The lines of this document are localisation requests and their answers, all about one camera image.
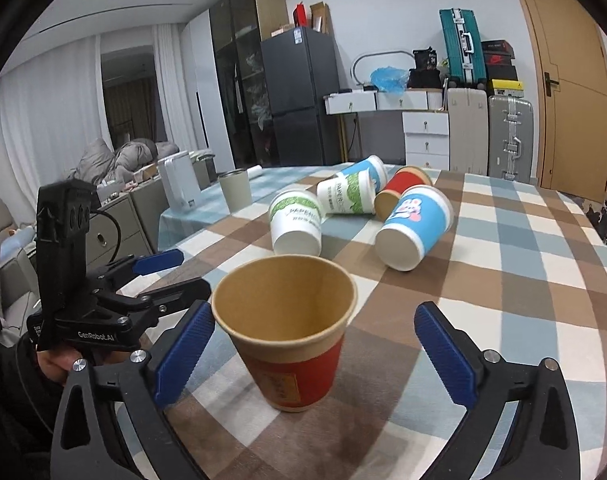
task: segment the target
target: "human hand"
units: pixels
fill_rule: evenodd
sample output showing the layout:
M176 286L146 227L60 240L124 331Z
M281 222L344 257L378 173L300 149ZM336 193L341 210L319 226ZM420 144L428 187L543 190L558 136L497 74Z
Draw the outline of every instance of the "human hand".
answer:
M129 355L129 352L109 352L107 354L100 352L95 357L98 357L96 359L98 363L110 365L125 361ZM77 349L65 344L36 353L36 359L43 375L59 384L65 384L68 373L72 370L72 365L77 359L82 358L83 356Z
M81 358L82 355L77 349L65 344L36 353L36 360L43 375L59 384L65 384L72 365Z

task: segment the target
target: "blue paper cup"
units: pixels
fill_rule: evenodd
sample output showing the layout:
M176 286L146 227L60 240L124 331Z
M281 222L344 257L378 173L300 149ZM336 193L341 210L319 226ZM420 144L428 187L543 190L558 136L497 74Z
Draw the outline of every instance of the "blue paper cup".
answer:
M349 174L359 173L364 170L368 170L370 178L375 181L375 193L381 191L388 184L388 173L385 171L383 162L376 155L370 155L365 160L356 162L349 168L339 171L337 176L348 176Z
M454 220L453 206L445 194L431 186L411 187L377 233L377 254L392 269L412 270Z

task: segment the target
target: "screw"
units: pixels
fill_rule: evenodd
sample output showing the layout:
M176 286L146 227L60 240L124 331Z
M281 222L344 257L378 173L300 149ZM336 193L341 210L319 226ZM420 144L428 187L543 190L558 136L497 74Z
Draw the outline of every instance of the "screw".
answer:
M555 361L552 357L547 357L544 359L543 364L548 370L554 372L559 369L559 363Z
M74 364L72 365L72 369L75 372L80 372L81 370L83 370L83 368L85 368L88 365L88 362L85 359L77 359Z
M498 363L501 361L501 354L496 350L486 350L483 353L483 358L489 363Z
M133 363L140 363L147 357L145 350L135 350L130 354L130 361Z

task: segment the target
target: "wooden door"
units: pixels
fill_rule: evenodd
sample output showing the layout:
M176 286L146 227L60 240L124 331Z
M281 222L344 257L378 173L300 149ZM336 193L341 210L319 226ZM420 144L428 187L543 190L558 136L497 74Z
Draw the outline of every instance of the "wooden door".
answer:
M602 202L607 192L607 57L577 0L521 0L539 82L539 184Z

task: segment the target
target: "refrigerator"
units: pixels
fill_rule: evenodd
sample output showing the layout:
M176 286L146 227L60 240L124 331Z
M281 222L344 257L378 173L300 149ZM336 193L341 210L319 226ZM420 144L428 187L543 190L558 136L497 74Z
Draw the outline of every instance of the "refrigerator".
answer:
M339 126L323 100L339 91L333 38L297 27L263 41L261 51L281 165L340 163Z

